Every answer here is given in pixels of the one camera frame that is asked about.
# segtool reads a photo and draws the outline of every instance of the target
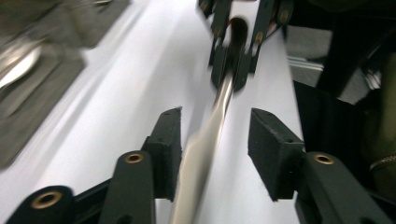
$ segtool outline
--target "screw hole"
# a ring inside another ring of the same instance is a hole
[[[143,160],[143,156],[140,154],[131,154],[125,158],[125,161],[128,163],[137,163]]]
[[[117,224],[132,224],[133,218],[129,215],[124,215],[117,220]]]
[[[56,190],[49,191],[43,193],[36,197],[33,201],[31,206],[35,209],[43,209],[53,206],[57,202],[59,202],[62,198],[62,193]]]
[[[326,165],[331,165],[334,163],[334,160],[332,158],[325,155],[316,155],[315,160]]]

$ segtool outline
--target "metal rod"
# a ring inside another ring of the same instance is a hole
[[[293,66],[293,67],[301,67],[301,68],[307,68],[307,69],[312,69],[312,70],[317,70],[317,71],[323,71],[323,64],[309,62],[308,60],[303,59],[303,58],[289,56],[288,63],[290,66]]]
[[[189,224],[194,221],[232,96],[233,72],[230,71],[221,83],[209,120],[187,141],[178,175],[172,224]]]

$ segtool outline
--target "black mounting arm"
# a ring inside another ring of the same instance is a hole
[[[304,224],[392,223],[341,161],[303,147],[275,115],[252,109],[248,155],[273,201],[298,191],[295,206]]]
[[[141,150],[119,157],[111,179],[77,196],[65,186],[40,189],[21,203],[7,224],[154,224],[154,199],[175,197],[180,116],[181,108],[163,112]]]
[[[211,79],[216,88],[219,87],[224,77],[229,47],[223,46],[223,40],[229,25],[232,0],[199,0],[199,8],[206,18],[211,14],[213,22],[211,30],[213,33],[213,44],[210,53],[209,65],[213,66]],[[238,57],[238,68],[234,71],[234,91],[241,90],[248,79],[248,74],[254,74],[263,41],[271,22],[277,27],[286,25],[293,10],[293,0],[260,0],[259,9],[253,29],[253,36],[248,49],[243,47]]]

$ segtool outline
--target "black clamp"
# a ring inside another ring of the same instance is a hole
[[[226,64],[228,47],[224,47],[223,40],[229,23],[232,0],[199,0],[199,8],[206,18],[214,15],[211,24],[213,43],[210,53],[209,65],[213,66],[211,79],[216,88],[219,87],[224,77],[224,64]],[[234,74],[234,91],[241,90],[248,79],[248,74],[256,72],[262,42],[268,37],[267,32],[271,21],[277,27],[286,25],[293,11],[293,0],[261,0],[253,29],[253,36],[247,50],[242,50],[239,55],[238,68]]]
[[[154,199],[175,197],[180,118],[181,108],[163,112],[141,150],[119,157],[111,179],[76,196],[65,186],[40,189],[21,203],[7,224],[156,223]]]
[[[248,155],[273,201],[292,199],[297,191],[295,207],[304,224],[392,223],[341,161],[303,148],[275,115],[252,109]],[[394,211],[394,205],[386,207]]]

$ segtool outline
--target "shiny metal bar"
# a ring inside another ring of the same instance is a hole
[[[37,62],[41,53],[42,40],[18,46],[11,52],[4,52],[0,58],[0,90],[23,77]]]
[[[289,65],[292,67],[307,68],[311,70],[323,71],[323,64],[309,62],[307,59],[298,57],[288,57]]]
[[[105,5],[110,4],[112,1],[113,0],[96,0],[93,2],[93,4],[96,6],[105,6]]]
[[[209,120],[187,141],[179,169],[172,224],[190,224],[194,221],[232,96],[233,73],[229,72],[218,90]]]

